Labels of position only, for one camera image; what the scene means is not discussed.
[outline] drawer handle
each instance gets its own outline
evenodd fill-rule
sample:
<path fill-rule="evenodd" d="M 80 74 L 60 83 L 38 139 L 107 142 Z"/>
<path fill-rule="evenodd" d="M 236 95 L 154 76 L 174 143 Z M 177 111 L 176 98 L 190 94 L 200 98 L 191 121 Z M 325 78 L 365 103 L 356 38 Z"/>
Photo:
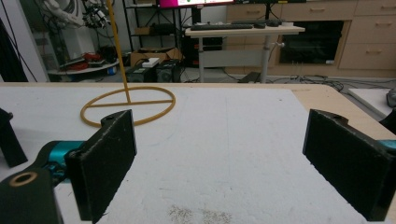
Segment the drawer handle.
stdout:
<path fill-rule="evenodd" d="M 326 8 L 325 7 L 311 7 L 310 10 L 313 11 L 313 12 L 314 11 L 319 12 L 319 11 L 326 10 Z"/>
<path fill-rule="evenodd" d="M 382 53 L 382 49 L 367 49 L 366 54 L 380 54 Z"/>
<path fill-rule="evenodd" d="M 247 11 L 247 14 L 258 14 L 260 13 L 259 10 L 255 10 L 255 11 Z"/>
<path fill-rule="evenodd" d="M 376 26 L 391 26 L 392 22 L 391 21 L 377 21 L 375 23 Z"/>
<path fill-rule="evenodd" d="M 396 5 L 382 5 L 381 8 L 384 8 L 384 9 L 396 8 Z"/>

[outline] black foam pad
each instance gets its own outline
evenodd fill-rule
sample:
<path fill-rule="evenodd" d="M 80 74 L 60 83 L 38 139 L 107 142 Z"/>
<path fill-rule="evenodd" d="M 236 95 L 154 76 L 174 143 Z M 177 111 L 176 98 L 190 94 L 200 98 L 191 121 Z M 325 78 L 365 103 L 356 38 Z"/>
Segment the black foam pad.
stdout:
<path fill-rule="evenodd" d="M 106 211 L 136 155 L 130 110 L 101 123 L 96 134 L 65 156 L 80 217 L 93 223 Z"/>
<path fill-rule="evenodd" d="M 311 110 L 305 156 L 369 221 L 383 221 L 396 189 L 395 152 L 347 125 L 347 119 Z"/>

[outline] keyboard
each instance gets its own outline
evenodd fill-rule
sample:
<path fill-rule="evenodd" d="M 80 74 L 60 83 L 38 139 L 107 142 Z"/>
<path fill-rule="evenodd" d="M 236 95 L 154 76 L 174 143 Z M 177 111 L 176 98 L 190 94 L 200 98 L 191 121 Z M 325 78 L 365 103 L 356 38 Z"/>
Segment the keyboard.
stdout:
<path fill-rule="evenodd" d="M 205 24 L 205 25 L 193 25 L 192 31 L 204 31 L 204 30 L 240 30 L 240 29 L 252 29 L 252 24 Z"/>
<path fill-rule="evenodd" d="M 267 26 L 279 26 L 283 19 L 258 19 L 258 20 L 247 20 L 247 21 L 232 21 L 231 24 L 266 24 Z"/>

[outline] yellow rope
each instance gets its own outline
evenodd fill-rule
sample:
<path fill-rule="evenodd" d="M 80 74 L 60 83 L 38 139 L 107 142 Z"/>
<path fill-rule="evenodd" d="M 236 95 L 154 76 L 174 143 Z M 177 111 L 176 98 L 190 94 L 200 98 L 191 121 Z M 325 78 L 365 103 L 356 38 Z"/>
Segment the yellow rope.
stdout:
<path fill-rule="evenodd" d="M 106 3 L 107 3 L 107 7 L 108 7 L 108 13 L 110 14 L 111 27 L 113 29 L 114 41 L 116 43 L 116 50 L 117 50 L 117 55 L 118 55 L 119 62 L 120 62 L 120 71 L 121 71 L 121 74 L 122 74 L 122 82 L 123 82 L 123 87 L 124 88 L 121 89 L 121 90 L 116 90 L 116 91 L 111 91 L 111 92 L 105 93 L 103 95 L 100 95 L 100 96 L 94 98 L 93 100 L 90 100 L 87 104 L 85 104 L 81 108 L 81 110 L 79 112 L 79 115 L 80 115 L 81 119 L 85 123 L 87 123 L 87 124 L 89 124 L 89 125 L 91 125 L 93 127 L 101 127 L 100 123 L 93 122 L 93 121 L 90 121 L 90 120 L 85 118 L 85 111 L 88 108 L 105 107 L 105 106 L 120 106 L 120 105 L 170 104 L 168 107 L 165 108 L 164 111 L 158 113 L 157 115 L 151 116 L 149 118 L 135 121 L 134 125 L 140 125 L 140 124 L 151 122 L 151 121 L 153 121 L 155 119 L 158 119 L 158 118 L 164 116 L 169 111 L 171 111 L 173 109 L 173 107 L 175 106 L 176 97 L 171 91 L 168 91 L 168 90 L 160 88 L 160 87 L 132 87 L 132 88 L 128 88 L 127 79 L 126 79 L 126 76 L 125 76 L 125 69 L 124 69 L 123 62 L 122 62 L 122 55 L 121 55 L 121 50 L 120 50 L 119 36 L 117 34 L 116 23 L 115 23 L 115 20 L 114 20 L 113 6 L 111 6 L 110 0 L 106 0 Z M 170 100 L 132 102 L 131 98 L 129 96 L 129 91 L 138 91 L 138 90 L 162 91 L 162 92 L 167 93 L 171 97 L 171 99 Z M 122 91 L 125 91 L 127 102 L 124 102 L 124 103 L 112 103 L 112 104 L 98 104 L 98 105 L 94 105 L 93 104 L 93 103 L 97 102 L 98 100 L 101 100 L 101 99 L 103 99 L 103 98 L 105 98 L 105 97 L 107 97 L 109 95 L 113 95 L 113 94 L 116 94 L 116 93 L 119 93 L 119 92 L 122 92 Z"/>

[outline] white desk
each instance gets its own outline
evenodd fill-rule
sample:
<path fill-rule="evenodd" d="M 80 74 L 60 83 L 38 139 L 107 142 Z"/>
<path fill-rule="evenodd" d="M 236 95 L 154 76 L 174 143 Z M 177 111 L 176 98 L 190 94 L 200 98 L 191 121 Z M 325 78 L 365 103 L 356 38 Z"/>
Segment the white desk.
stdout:
<path fill-rule="evenodd" d="M 387 103 L 390 89 L 349 89 L 349 93 L 362 104 L 373 110 L 381 119 L 392 112 Z"/>
<path fill-rule="evenodd" d="M 243 65 L 261 65 L 262 75 L 261 83 L 265 83 L 268 69 L 268 60 L 270 57 L 270 36 L 271 35 L 297 35 L 305 31 L 305 28 L 297 26 L 278 26 L 265 27 L 264 29 L 246 29 L 246 30 L 207 30 L 192 31 L 186 30 L 186 35 L 191 38 L 199 39 L 199 73 L 201 82 L 205 82 L 205 67 L 222 67 L 222 66 L 243 66 Z M 262 50 L 214 50 L 204 52 L 204 37 L 221 37 L 221 36 L 265 36 Z"/>
<path fill-rule="evenodd" d="M 177 103 L 164 117 L 135 127 L 137 156 L 100 223 L 367 223 L 303 155 L 307 109 L 344 116 L 374 139 L 396 136 L 334 89 L 155 85 L 172 91 Z M 33 162 L 48 141 L 91 137 L 97 129 L 79 119 L 79 110 L 93 97 L 120 88 L 0 83 L 1 107 L 14 114 L 11 124 L 29 159 L 9 169 L 0 157 L 0 180 Z M 142 91 L 132 100 L 158 96 Z M 160 105 L 133 107 L 134 118 L 158 109 Z M 99 109 L 88 117 L 100 119 L 111 112 Z M 81 223 L 70 184 L 59 185 L 55 194 L 65 224 Z M 394 207 L 389 218 L 394 218 Z"/>

